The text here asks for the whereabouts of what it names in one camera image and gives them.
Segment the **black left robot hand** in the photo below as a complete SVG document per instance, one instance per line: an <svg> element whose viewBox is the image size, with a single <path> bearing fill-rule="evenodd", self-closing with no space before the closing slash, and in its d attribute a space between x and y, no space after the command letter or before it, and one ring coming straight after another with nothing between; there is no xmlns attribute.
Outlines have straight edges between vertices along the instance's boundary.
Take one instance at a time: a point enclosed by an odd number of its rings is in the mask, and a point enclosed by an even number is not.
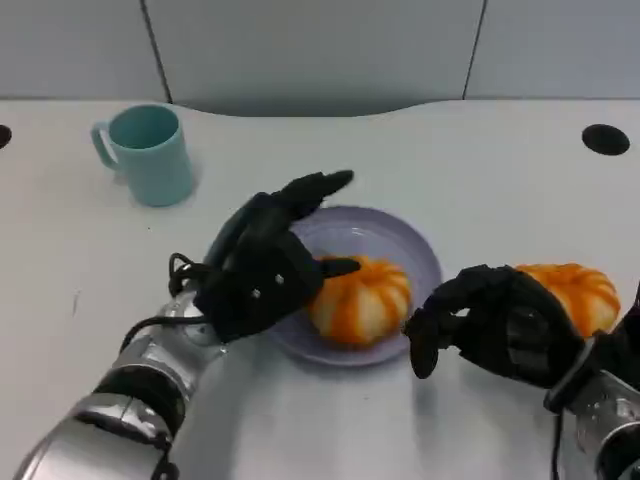
<svg viewBox="0 0 640 480"><path fill-rule="evenodd" d="M255 194L224 224L194 299L221 342L271 328L311 302L327 279L360 269L346 257L314 258L291 230L353 178L351 170L306 175Z"/></svg>

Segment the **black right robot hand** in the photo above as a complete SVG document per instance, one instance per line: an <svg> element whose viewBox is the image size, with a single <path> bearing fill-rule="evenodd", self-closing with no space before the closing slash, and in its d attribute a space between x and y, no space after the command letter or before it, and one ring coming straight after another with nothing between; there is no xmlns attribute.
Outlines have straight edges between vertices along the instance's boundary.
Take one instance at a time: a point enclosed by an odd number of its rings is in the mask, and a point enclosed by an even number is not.
<svg viewBox="0 0 640 480"><path fill-rule="evenodd" d="M584 347L559 300L509 266L463 269L404 326L415 375L428 378L449 347L492 374L549 389Z"/></svg>

